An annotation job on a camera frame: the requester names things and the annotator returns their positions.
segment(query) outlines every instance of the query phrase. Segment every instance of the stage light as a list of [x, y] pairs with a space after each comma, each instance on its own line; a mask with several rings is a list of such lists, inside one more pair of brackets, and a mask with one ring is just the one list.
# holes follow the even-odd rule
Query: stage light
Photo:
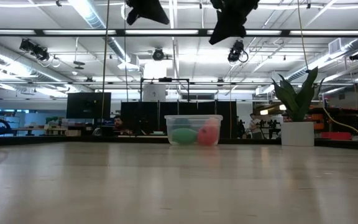
[[127, 18], [129, 25], [132, 25], [140, 17], [165, 25], [170, 22], [159, 0], [126, 0], [126, 3], [133, 8]]
[[214, 45], [228, 37], [245, 37], [244, 24], [248, 14], [258, 8], [259, 0], [211, 0], [218, 15], [209, 43]]
[[[240, 60], [243, 54], [247, 56], [246, 60]], [[236, 63], [237, 61], [244, 63], [248, 61], [248, 54], [244, 51], [244, 44], [242, 43], [242, 40], [237, 40], [234, 43], [233, 47], [230, 49], [230, 53], [227, 59], [230, 63]]]
[[162, 49], [155, 49], [153, 54], [153, 59], [156, 61], [161, 61], [164, 59], [164, 52], [162, 52]]

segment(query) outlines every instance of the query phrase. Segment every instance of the cable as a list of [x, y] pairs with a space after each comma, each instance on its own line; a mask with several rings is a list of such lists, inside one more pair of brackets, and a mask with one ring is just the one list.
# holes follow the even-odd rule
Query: cable
[[248, 59], [249, 59], [249, 56], [248, 56], [247, 52], [243, 51], [242, 55], [244, 55], [244, 54], [247, 56], [247, 59], [245, 61], [242, 61], [242, 60], [239, 59], [239, 61], [242, 62], [242, 63], [248, 62]]
[[[302, 22], [301, 22], [301, 14], [300, 14], [300, 3], [299, 3], [299, 0], [298, 0], [298, 16], [299, 16], [299, 23], [300, 23], [300, 29], [301, 29], [301, 38], [302, 38], [302, 49], [303, 49], [303, 55], [305, 56], [305, 62], [306, 62], [306, 67], [308, 68], [308, 62], [307, 62], [307, 59], [306, 59], [306, 50], [305, 50], [305, 43], [303, 42], [303, 29], [302, 29]], [[353, 128], [352, 126], [349, 126], [347, 124], [342, 124], [340, 122], [337, 122], [336, 120], [334, 120], [331, 115], [329, 115], [328, 111], [326, 110], [326, 108], [324, 107], [324, 105], [322, 104], [322, 101], [321, 101], [321, 98], [320, 96], [318, 96], [318, 100], [319, 100], [319, 104], [321, 104], [324, 112], [327, 114], [328, 118], [330, 118], [331, 121], [333, 121], [334, 123], [336, 124], [339, 124], [341, 126], [344, 126], [344, 127], [347, 127], [347, 128], [350, 128], [352, 130], [354, 130], [355, 132], [358, 133], [358, 130], [356, 128]]]
[[100, 129], [102, 130], [103, 125], [103, 111], [104, 111], [104, 82], [106, 81], [106, 59], [107, 59], [107, 41], [109, 40], [109, 19], [110, 19], [110, 0], [107, 5], [107, 20], [106, 20], [106, 38], [104, 39], [104, 63], [103, 63], [103, 84], [102, 84], [102, 113], [100, 118]]
[[302, 47], [303, 47], [303, 56], [305, 57], [306, 69], [309, 70], [308, 59], [306, 58], [305, 42], [303, 41], [303, 28], [302, 28], [302, 19], [301, 19], [301, 8], [300, 8], [299, 0], [297, 0], [297, 1], [298, 1], [299, 26], [300, 26], [300, 28], [301, 28], [301, 39], [302, 39]]

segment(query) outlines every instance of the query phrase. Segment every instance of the snake plant leaf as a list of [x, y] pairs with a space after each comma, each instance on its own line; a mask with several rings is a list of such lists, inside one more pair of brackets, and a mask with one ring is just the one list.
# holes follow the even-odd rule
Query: snake plant leaf
[[306, 78], [305, 82], [302, 85], [301, 91], [295, 97], [295, 101], [298, 105], [301, 105], [304, 102], [305, 98], [308, 98], [308, 95], [312, 94], [311, 88], [313, 87], [313, 83], [317, 78], [317, 74], [318, 74], [318, 67], [312, 69], [312, 71], [309, 72], [308, 77]]
[[321, 90], [321, 86], [322, 86], [322, 84], [323, 84], [323, 82], [324, 82], [324, 79], [325, 78], [323, 78], [321, 81], [320, 81], [320, 85], [318, 86], [318, 90], [317, 90], [317, 92], [316, 92], [316, 94], [315, 94], [315, 98], [316, 98], [316, 96], [317, 96], [317, 99], [319, 99], [319, 94], [320, 94], [320, 90]]
[[286, 89], [280, 87], [274, 80], [273, 80], [273, 85], [277, 98], [281, 100], [281, 102], [285, 105], [287, 110], [298, 111], [299, 106], [295, 102], [293, 95], [290, 92], [288, 92]]
[[299, 110], [296, 113], [296, 116], [292, 118], [294, 122], [301, 122], [304, 120], [305, 115], [309, 112], [309, 107], [311, 100], [314, 98], [314, 87], [311, 87], [309, 94], [304, 99], [302, 105], [300, 105]]
[[281, 81], [280, 81], [280, 86], [283, 87], [284, 89], [286, 89], [288, 92], [290, 92], [294, 97], [296, 96], [295, 90], [293, 89], [292, 85], [290, 82], [286, 81], [286, 79], [278, 74], [281, 77]]

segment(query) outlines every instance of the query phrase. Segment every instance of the black partition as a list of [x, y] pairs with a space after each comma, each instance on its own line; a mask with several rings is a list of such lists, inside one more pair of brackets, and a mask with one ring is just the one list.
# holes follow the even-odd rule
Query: black partition
[[157, 102], [122, 102], [121, 118], [124, 126], [131, 130], [158, 130]]
[[216, 112], [223, 116], [221, 139], [237, 137], [237, 103], [235, 101], [217, 101]]
[[197, 114], [216, 114], [216, 102], [200, 102], [198, 103]]
[[130, 129], [139, 127], [139, 120], [147, 121], [150, 131], [166, 131], [165, 115], [193, 115], [193, 114], [220, 114], [221, 138], [236, 138], [237, 136], [237, 105], [230, 102], [122, 102], [121, 117], [125, 126]]
[[178, 115], [177, 102], [160, 102], [160, 129], [159, 131], [167, 132], [166, 115]]
[[179, 103], [179, 114], [180, 115], [194, 115], [198, 114], [197, 112], [197, 103]]

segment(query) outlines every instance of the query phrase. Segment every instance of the pink ball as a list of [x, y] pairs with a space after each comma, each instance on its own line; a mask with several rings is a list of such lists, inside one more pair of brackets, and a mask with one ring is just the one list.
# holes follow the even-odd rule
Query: pink ball
[[197, 135], [198, 144], [202, 146], [212, 146], [219, 139], [219, 129], [217, 126], [203, 126]]
[[210, 118], [208, 120], [205, 121], [205, 125], [206, 126], [219, 126], [219, 120], [216, 118]]

